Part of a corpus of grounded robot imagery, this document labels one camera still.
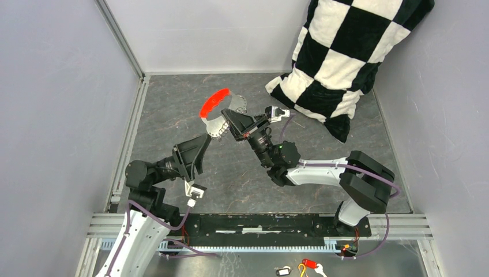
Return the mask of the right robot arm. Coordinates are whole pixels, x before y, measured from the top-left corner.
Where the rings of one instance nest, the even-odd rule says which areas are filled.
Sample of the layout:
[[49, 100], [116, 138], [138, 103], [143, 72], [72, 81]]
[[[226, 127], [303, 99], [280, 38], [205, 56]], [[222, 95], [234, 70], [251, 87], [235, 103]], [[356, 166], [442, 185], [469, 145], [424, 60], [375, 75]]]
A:
[[333, 219], [337, 234], [348, 235], [369, 214], [384, 214], [389, 200], [398, 196], [395, 174], [361, 151], [333, 160], [302, 159], [295, 143], [282, 140], [273, 143], [270, 124], [294, 115], [277, 106], [269, 106], [264, 114], [250, 116], [229, 108], [221, 111], [236, 141], [247, 141], [278, 186], [330, 185], [342, 188], [348, 198]]

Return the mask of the red key tag with keyring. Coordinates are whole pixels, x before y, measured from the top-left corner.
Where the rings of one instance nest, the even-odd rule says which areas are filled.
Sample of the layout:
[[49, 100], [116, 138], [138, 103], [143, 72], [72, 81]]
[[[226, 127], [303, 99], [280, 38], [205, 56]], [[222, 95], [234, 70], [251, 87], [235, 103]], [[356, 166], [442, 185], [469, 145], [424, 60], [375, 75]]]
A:
[[221, 140], [230, 129], [230, 125], [221, 111], [229, 109], [239, 113], [246, 112], [247, 100], [229, 88], [222, 88], [208, 97], [199, 111], [199, 117], [206, 125], [206, 132], [213, 139]]

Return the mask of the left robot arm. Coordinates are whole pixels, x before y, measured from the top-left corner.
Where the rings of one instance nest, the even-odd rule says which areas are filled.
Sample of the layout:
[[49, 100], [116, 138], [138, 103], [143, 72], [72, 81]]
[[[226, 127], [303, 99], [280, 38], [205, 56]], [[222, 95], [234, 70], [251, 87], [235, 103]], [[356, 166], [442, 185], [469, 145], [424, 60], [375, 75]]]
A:
[[[211, 140], [204, 133], [175, 145], [172, 154], [158, 162], [134, 160], [126, 166], [125, 185], [130, 192], [124, 221], [98, 276], [143, 276], [159, 245], [185, 225], [197, 200], [204, 196], [206, 187], [194, 180], [203, 172]], [[175, 179], [184, 181], [188, 198], [184, 215], [178, 207], [164, 203], [165, 189], [156, 187]]]

